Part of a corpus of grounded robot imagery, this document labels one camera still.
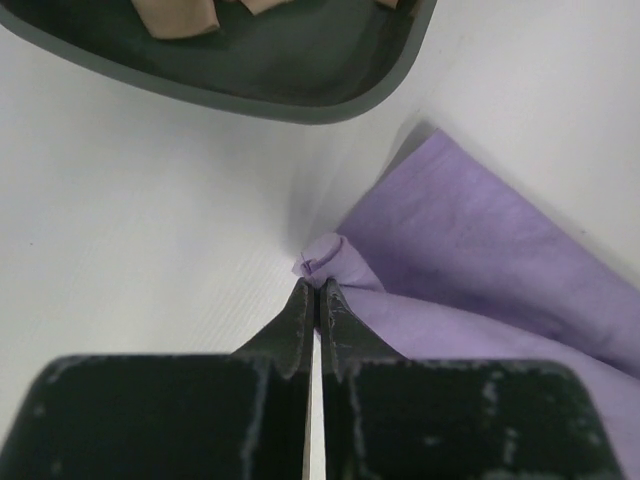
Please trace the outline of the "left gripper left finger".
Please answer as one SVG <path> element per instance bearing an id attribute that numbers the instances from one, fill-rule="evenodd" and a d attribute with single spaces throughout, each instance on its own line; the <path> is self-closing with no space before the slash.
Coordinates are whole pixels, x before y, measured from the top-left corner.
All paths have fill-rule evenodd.
<path id="1" fill-rule="evenodd" d="M 301 479 L 315 298 L 230 354 L 75 355 L 28 390 L 1 451 L 5 479 Z"/>

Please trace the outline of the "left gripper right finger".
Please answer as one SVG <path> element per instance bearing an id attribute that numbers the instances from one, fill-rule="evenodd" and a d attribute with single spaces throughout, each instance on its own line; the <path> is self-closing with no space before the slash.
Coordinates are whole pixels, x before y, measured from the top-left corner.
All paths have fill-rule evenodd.
<path id="1" fill-rule="evenodd" d="M 620 479 L 583 384 L 549 361 L 411 360 L 319 291 L 330 479 Z"/>

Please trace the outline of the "purple t shirt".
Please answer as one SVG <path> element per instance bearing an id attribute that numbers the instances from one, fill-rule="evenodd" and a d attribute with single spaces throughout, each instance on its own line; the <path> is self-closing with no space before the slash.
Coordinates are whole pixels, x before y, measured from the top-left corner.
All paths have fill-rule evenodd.
<path id="1" fill-rule="evenodd" d="M 442 131 L 295 272 L 485 316 L 639 373 L 638 290 Z"/>

